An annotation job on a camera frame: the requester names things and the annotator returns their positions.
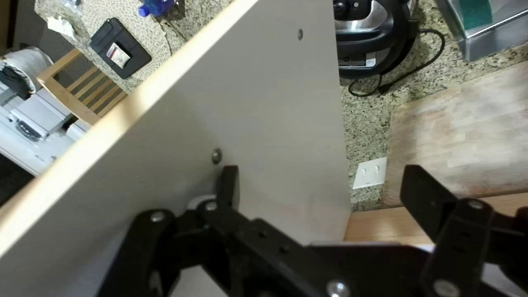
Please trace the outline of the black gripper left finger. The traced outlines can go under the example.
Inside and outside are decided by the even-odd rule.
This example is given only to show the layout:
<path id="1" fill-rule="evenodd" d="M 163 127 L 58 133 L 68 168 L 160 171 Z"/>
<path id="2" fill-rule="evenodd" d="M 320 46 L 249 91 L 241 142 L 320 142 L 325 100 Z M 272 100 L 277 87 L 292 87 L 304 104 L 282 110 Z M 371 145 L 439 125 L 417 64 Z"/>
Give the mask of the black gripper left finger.
<path id="1" fill-rule="evenodd" d="M 216 196 L 175 216 L 168 209 L 139 213 L 97 289 L 97 297 L 168 297 L 185 269 L 201 267 L 231 290 L 229 231 L 239 213 L 239 168 L 224 166 Z"/>

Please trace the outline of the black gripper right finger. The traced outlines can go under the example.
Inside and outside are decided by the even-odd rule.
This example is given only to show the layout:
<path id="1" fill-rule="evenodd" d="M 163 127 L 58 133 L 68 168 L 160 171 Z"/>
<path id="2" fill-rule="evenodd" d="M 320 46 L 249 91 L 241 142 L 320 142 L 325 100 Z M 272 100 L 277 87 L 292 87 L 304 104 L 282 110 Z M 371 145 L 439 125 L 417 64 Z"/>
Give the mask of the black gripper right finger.
<path id="1" fill-rule="evenodd" d="M 406 165 L 401 201 L 434 242 L 421 274 L 434 297 L 507 297 L 482 280 L 495 264 L 521 290 L 528 290 L 528 211 L 497 211 L 477 198 L 457 198 L 421 165 Z"/>

